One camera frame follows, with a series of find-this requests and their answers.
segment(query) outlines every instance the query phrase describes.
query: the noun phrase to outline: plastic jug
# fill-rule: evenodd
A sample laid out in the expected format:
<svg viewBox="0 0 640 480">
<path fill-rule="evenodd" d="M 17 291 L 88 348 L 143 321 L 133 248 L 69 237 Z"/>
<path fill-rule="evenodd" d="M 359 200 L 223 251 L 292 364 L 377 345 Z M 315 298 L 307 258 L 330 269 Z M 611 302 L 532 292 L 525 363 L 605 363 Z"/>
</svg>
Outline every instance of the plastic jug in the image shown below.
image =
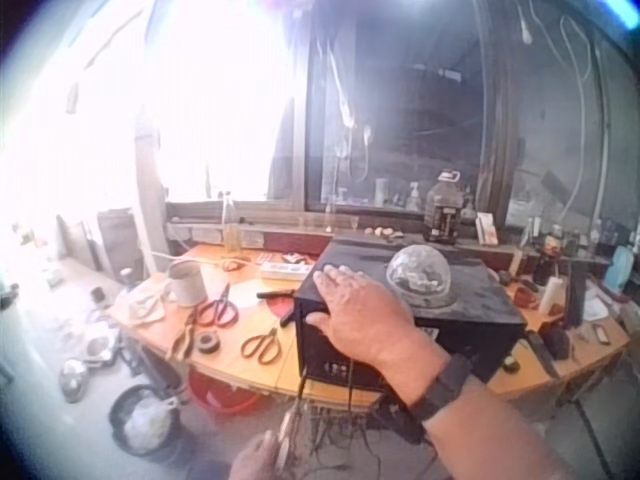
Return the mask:
<svg viewBox="0 0 640 480">
<path fill-rule="evenodd" d="M 458 189 L 460 172 L 444 170 L 438 177 L 438 184 L 427 194 L 424 224 L 425 240 L 454 244 L 458 237 L 460 211 L 464 195 Z"/>
</svg>

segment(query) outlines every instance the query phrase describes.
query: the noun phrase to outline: floor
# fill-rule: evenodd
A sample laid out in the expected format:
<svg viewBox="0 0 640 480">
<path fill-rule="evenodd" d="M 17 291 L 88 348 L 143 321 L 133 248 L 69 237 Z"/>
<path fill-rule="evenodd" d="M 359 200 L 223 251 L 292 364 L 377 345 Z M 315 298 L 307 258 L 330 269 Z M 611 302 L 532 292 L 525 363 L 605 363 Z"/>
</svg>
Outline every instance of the floor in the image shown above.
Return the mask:
<svg viewBox="0 0 640 480">
<path fill-rule="evenodd" d="M 21 293 L 16 305 L 2 312 L 0 359 L 16 376 L 0 387 L 2 427 L 19 458 L 41 478 L 61 479 L 225 479 L 230 464 L 255 433 L 277 430 L 287 404 L 273 401 L 260 412 L 232 419 L 214 419 L 197 406 L 181 409 L 187 435 L 180 448 L 161 461 L 139 459 L 122 452 L 111 438 L 108 412 L 115 399 L 144 378 L 133 379 L 121 362 L 96 372 L 85 398 L 65 403 L 57 385 L 58 371 L 72 351 L 56 338 L 60 319 L 82 324 L 91 308 L 89 291 L 102 286 L 115 298 L 121 286 L 88 270 L 74 260 L 59 263 L 63 282 L 50 289 L 42 272 L 44 260 L 31 254 L 20 262 Z M 634 478 L 634 455 L 640 439 L 640 388 L 630 368 L 620 368 L 583 398 L 587 414 L 599 437 L 615 478 Z M 575 407 L 561 409 L 546 429 L 546 439 L 576 470 L 578 478 L 606 478 L 584 424 Z M 382 459 L 381 478 L 443 479 L 446 471 L 436 465 L 424 473 L 432 452 L 411 447 L 395 435 L 370 432 L 371 449 Z M 376 460 L 361 438 L 350 452 L 337 447 L 322 451 L 323 464 L 347 462 L 349 470 L 317 470 L 306 479 L 374 479 Z M 317 460 L 309 468 L 318 467 Z M 197 472 L 205 473 L 204 477 Z"/>
</svg>

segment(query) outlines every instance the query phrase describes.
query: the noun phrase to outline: wooden table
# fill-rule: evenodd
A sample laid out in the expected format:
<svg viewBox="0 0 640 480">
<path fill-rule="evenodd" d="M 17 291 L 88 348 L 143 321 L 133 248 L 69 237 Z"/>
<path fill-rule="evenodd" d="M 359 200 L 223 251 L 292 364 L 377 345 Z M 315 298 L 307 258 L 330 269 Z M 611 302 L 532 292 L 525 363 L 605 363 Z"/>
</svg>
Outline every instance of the wooden table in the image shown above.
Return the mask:
<svg viewBox="0 0 640 480">
<path fill-rule="evenodd" d="M 245 251 L 245 255 L 252 261 L 256 260 L 262 251 Z M 220 247 L 200 245 L 192 249 L 186 256 L 209 260 L 220 259 Z M 271 261 L 278 261 L 280 254 L 272 254 Z M 262 366 L 254 359 L 245 359 L 240 354 L 240 346 L 249 337 L 269 332 L 278 325 L 279 318 L 271 312 L 264 301 L 258 301 L 256 293 L 273 290 L 296 288 L 299 282 L 262 280 L 258 268 L 246 266 L 233 273 L 225 273 L 218 266 L 203 265 L 202 273 L 210 298 L 217 298 L 227 282 L 231 282 L 231 300 L 240 309 L 240 321 L 229 329 L 218 329 L 221 348 L 213 355 L 202 355 L 194 352 L 188 360 L 189 364 L 201 373 L 225 381 L 229 384 L 266 394 L 283 394 L 295 396 L 300 382 L 298 368 L 298 349 L 296 344 L 295 325 L 278 330 L 278 339 L 283 348 L 283 355 L 273 365 Z M 165 282 L 163 274 L 156 274 L 140 285 L 130 295 L 154 292 Z M 507 290 L 510 295 L 515 286 Z M 184 323 L 190 312 L 175 303 L 165 302 L 165 319 L 150 325 L 130 327 L 128 325 L 128 305 L 126 298 L 119 301 L 111 309 L 112 316 L 133 336 L 158 352 L 165 353 L 175 337 L 178 329 Z M 537 311 L 521 310 L 529 328 L 537 330 L 549 317 Z M 570 333 L 576 347 L 576 359 L 556 362 L 556 368 L 561 380 L 554 380 L 546 374 L 537 357 L 525 342 L 516 344 L 513 355 L 521 365 L 520 371 L 507 374 L 499 370 L 489 382 L 489 388 L 500 397 L 511 400 L 528 392 L 544 387 L 568 382 L 585 371 L 595 370 L 607 364 L 613 356 L 621 352 L 629 338 L 622 328 L 612 319 L 607 318 L 601 323 L 610 339 L 611 346 L 597 343 L 591 328 L 582 328 L 589 343 L 575 340 L 575 333 Z M 344 387 L 308 381 L 304 397 L 317 404 L 329 408 L 345 409 L 348 401 L 348 390 Z M 363 410 L 378 398 L 377 393 L 354 390 L 352 407 Z"/>
</svg>

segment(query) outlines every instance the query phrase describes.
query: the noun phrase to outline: metal bowl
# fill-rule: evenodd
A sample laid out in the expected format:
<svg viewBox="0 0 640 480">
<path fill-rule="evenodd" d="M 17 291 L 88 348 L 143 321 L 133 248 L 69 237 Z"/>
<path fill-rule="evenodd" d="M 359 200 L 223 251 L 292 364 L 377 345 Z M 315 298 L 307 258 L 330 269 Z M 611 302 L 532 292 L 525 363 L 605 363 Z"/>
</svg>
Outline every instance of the metal bowl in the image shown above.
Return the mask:
<svg viewBox="0 0 640 480">
<path fill-rule="evenodd" d="M 64 362 L 58 384 L 64 398 L 69 403 L 77 403 L 82 400 L 89 383 L 89 369 L 84 362 L 71 358 Z"/>
</svg>

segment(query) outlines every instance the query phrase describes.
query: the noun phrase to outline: window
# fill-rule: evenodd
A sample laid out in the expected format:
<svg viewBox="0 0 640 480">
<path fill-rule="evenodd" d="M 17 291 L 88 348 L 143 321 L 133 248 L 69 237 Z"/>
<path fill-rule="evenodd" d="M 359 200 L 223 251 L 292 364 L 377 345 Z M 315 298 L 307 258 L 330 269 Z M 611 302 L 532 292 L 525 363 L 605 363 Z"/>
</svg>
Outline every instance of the window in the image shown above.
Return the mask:
<svg viewBox="0 0 640 480">
<path fill-rule="evenodd" d="M 545 229 L 560 223 L 586 233 L 602 158 L 589 43 L 583 28 L 557 8 L 533 0 L 517 7 L 512 41 L 520 138 L 507 225 L 524 227 L 528 217 L 541 216 Z"/>
<path fill-rule="evenodd" d="M 424 200 L 444 169 L 473 197 L 484 94 L 472 0 L 323 2 L 315 13 L 308 206 L 406 212 L 411 183 Z"/>
<path fill-rule="evenodd" d="M 638 79 L 622 56 L 602 42 L 609 105 L 609 156 L 600 215 L 635 230 L 640 214 L 640 97 Z"/>
<path fill-rule="evenodd" d="M 151 66 L 169 200 L 288 200 L 293 21 L 256 2 L 175 2 Z"/>
</svg>

